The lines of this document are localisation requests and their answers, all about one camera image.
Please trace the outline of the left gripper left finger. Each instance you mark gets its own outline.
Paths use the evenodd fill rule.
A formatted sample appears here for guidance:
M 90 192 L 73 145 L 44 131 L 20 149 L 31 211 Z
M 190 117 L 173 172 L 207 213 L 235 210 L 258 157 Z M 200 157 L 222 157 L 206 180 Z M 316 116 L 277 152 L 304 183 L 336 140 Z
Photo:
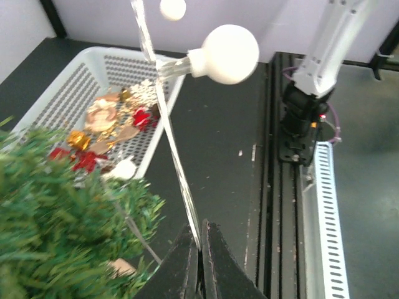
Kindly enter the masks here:
M 188 225 L 182 227 L 158 270 L 134 298 L 198 298 L 198 249 Z

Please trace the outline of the red gift box ornament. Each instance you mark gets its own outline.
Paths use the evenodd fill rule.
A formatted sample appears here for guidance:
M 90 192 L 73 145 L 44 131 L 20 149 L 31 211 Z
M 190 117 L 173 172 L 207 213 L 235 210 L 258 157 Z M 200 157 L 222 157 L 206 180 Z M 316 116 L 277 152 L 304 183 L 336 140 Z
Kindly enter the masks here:
M 55 149 L 53 149 L 51 151 L 51 153 L 49 154 L 49 159 L 69 159 L 70 161 L 73 160 L 73 158 L 71 157 L 71 152 L 69 150 L 60 148 L 60 147 L 56 147 Z

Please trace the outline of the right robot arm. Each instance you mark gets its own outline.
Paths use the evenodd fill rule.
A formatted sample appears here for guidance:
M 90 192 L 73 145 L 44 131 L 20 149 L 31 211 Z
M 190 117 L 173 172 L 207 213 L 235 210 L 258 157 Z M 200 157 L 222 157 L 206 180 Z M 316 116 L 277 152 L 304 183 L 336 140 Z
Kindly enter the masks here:
M 376 1 L 328 1 L 310 49 L 284 90 L 279 129 L 281 161 L 308 166 L 316 147 L 320 116 L 328 112 L 345 56 Z

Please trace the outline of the burlap bow ornament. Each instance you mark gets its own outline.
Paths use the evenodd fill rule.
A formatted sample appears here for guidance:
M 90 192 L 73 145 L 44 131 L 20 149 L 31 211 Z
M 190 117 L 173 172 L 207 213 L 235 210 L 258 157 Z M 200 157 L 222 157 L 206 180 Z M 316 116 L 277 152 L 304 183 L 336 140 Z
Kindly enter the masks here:
M 89 151 L 92 151 L 98 155 L 105 154 L 118 143 L 134 138 L 137 134 L 139 134 L 139 132 L 140 130 L 137 127 L 124 126 L 117 136 L 94 143 L 89 147 Z

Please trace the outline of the gold gift box ornament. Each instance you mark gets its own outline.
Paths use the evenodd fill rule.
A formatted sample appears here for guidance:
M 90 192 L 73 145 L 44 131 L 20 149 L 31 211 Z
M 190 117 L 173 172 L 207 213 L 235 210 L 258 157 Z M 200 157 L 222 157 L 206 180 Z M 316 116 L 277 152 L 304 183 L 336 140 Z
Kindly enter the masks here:
M 90 140 L 83 131 L 72 130 L 67 137 L 67 144 L 76 150 L 85 151 L 89 147 Z

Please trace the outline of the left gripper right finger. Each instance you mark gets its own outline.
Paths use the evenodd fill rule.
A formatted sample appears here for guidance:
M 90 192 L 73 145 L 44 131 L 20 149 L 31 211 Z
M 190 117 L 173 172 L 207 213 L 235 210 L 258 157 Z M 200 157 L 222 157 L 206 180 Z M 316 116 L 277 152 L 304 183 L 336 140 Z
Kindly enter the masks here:
M 202 256 L 206 298 L 266 297 L 238 265 L 219 227 L 207 219 L 202 225 Z

